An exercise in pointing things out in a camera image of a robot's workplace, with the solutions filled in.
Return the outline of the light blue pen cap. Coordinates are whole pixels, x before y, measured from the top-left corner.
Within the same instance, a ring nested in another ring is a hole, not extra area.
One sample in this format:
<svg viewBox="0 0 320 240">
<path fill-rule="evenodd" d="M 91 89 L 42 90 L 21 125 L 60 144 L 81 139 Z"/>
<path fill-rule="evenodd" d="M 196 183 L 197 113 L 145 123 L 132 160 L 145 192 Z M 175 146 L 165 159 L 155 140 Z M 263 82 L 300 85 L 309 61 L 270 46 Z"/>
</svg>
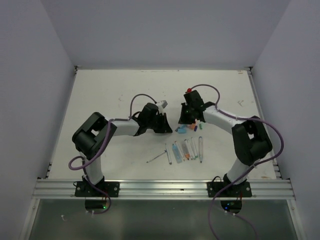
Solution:
<svg viewBox="0 0 320 240">
<path fill-rule="evenodd" d="M 178 133 L 178 134 L 186 134 L 186 133 L 187 133 L 187 129 L 186 129 L 186 128 L 179 128 L 179 129 L 177 130 L 177 133 Z"/>
</svg>

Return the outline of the blue capped white marker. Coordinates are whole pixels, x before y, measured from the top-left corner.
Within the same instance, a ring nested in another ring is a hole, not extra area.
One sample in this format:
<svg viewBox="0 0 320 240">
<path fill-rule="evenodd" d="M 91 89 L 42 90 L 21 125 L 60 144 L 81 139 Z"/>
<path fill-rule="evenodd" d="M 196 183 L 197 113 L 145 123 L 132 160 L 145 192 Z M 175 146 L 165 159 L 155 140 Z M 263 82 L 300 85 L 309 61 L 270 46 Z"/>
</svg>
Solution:
<svg viewBox="0 0 320 240">
<path fill-rule="evenodd" d="M 203 162 L 203 137 L 200 136 L 198 138 L 198 156 L 199 156 L 199 161 L 200 163 Z"/>
</svg>

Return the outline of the green capped white marker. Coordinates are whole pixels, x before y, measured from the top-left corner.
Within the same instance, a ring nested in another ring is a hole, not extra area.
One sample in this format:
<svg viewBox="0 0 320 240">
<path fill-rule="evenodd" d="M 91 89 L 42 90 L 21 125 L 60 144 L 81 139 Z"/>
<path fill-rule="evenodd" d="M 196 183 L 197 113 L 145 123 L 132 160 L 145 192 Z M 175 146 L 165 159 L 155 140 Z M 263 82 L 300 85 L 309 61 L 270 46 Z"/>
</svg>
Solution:
<svg viewBox="0 0 320 240">
<path fill-rule="evenodd" d="M 198 158 L 198 151 L 197 151 L 197 147 L 196 147 L 196 144 L 195 144 L 195 140 L 193 137 L 191 137 L 191 146 L 192 146 L 192 150 L 193 150 L 193 153 L 194 153 L 194 158 Z"/>
</svg>

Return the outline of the grey capped white pen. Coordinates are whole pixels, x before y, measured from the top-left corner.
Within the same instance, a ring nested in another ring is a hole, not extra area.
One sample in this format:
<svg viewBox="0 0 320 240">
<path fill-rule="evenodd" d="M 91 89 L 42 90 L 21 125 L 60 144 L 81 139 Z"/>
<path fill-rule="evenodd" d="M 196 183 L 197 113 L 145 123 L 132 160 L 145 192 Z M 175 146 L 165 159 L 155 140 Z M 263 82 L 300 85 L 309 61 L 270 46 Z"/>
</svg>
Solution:
<svg viewBox="0 0 320 240">
<path fill-rule="evenodd" d="M 152 158 L 152 159 L 150 159 L 150 160 L 146 161 L 146 163 L 153 162 L 154 160 L 158 159 L 159 157 L 161 157 L 161 156 L 165 155 L 166 153 L 167 153 L 167 151 L 166 151 L 166 150 L 164 150 L 162 153 L 158 154 L 158 155 L 157 155 L 157 156 L 155 156 L 154 158 Z"/>
</svg>

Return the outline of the orange highlighter marker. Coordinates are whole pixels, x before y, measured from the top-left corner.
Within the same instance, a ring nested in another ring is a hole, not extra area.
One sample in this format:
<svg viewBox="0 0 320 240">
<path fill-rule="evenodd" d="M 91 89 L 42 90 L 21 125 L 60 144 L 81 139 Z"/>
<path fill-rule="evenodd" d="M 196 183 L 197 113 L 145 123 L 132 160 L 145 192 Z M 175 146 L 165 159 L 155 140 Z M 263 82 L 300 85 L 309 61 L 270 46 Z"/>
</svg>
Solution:
<svg viewBox="0 0 320 240">
<path fill-rule="evenodd" d="M 190 159 L 190 153 L 189 153 L 189 150 L 188 150 L 188 143 L 187 143 L 186 139 L 183 141 L 182 147 L 183 147 L 185 158 L 187 160 L 189 160 Z"/>
</svg>

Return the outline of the light blue capped pen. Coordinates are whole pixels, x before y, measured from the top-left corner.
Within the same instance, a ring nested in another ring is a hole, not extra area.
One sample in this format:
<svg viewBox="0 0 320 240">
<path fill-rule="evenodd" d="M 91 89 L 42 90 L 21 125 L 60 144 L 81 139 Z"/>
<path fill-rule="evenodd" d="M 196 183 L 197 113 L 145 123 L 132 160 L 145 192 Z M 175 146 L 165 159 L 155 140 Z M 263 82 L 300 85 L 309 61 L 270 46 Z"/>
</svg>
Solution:
<svg viewBox="0 0 320 240">
<path fill-rule="evenodd" d="M 169 147 L 168 147 L 168 145 L 166 143 L 165 143 L 165 151 L 166 151 L 168 163 L 169 163 L 169 165 L 172 165 L 172 158 L 171 158 L 171 155 L 170 155 Z"/>
</svg>

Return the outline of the light blue highlighter marker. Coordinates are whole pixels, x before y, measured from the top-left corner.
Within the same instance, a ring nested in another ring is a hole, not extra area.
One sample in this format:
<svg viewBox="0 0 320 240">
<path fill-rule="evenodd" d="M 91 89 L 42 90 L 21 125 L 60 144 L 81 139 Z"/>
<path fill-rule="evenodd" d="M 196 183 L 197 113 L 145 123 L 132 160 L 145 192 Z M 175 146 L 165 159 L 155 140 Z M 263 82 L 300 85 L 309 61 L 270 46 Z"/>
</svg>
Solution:
<svg viewBox="0 0 320 240">
<path fill-rule="evenodd" d="M 174 154 L 176 162 L 178 164 L 180 164 L 182 162 L 182 158 L 181 158 L 180 152 L 178 150 L 178 147 L 176 146 L 175 143 L 172 144 L 172 152 Z"/>
</svg>

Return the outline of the green white pen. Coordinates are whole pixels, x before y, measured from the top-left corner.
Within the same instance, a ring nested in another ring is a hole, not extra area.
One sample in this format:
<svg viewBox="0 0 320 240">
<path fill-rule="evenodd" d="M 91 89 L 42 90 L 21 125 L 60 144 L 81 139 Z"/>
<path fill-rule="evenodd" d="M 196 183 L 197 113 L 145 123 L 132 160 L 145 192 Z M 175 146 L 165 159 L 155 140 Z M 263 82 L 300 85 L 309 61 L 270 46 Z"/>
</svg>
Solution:
<svg viewBox="0 0 320 240">
<path fill-rule="evenodd" d="M 192 149 L 192 145 L 191 145 L 191 142 L 190 142 L 190 140 L 188 140 L 189 141 L 189 146 L 190 146 L 190 157 L 191 157 L 191 159 L 192 160 L 194 160 L 195 159 L 195 155 L 194 155 L 194 152 L 193 152 L 193 149 Z"/>
</svg>

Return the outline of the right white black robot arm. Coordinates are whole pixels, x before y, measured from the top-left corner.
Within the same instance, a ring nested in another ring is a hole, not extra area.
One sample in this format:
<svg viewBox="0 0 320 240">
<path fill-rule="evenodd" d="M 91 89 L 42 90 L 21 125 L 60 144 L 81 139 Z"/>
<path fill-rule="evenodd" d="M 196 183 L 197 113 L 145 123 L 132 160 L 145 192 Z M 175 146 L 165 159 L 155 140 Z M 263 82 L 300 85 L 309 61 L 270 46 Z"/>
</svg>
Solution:
<svg viewBox="0 0 320 240">
<path fill-rule="evenodd" d="M 240 184 L 247 180 L 249 168 L 273 149 L 261 119 L 257 116 L 247 118 L 224 112 L 215 103 L 204 102 L 197 90 L 189 89 L 184 94 L 184 99 L 179 124 L 191 125 L 199 120 L 232 135 L 236 161 L 226 173 L 222 189 L 227 196 L 235 196 L 241 190 Z"/>
</svg>

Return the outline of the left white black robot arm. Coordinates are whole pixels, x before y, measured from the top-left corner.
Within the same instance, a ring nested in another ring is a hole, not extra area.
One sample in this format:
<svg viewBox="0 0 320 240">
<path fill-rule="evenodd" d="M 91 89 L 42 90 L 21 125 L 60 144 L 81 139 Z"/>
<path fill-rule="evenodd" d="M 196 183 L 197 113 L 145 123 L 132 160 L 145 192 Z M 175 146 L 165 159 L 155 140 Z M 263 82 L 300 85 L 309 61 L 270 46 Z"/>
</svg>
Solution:
<svg viewBox="0 0 320 240">
<path fill-rule="evenodd" d="M 168 123 L 167 114 L 164 112 L 167 105 L 165 100 L 149 102 L 138 116 L 132 116 L 129 119 L 107 120 L 99 112 L 91 114 L 72 136 L 72 142 L 80 155 L 74 157 L 68 164 L 72 171 L 83 170 L 84 179 L 88 182 L 87 192 L 95 197 L 103 193 L 104 175 L 101 168 L 101 155 L 112 137 L 137 137 L 147 130 L 152 130 L 156 134 L 173 132 Z"/>
</svg>

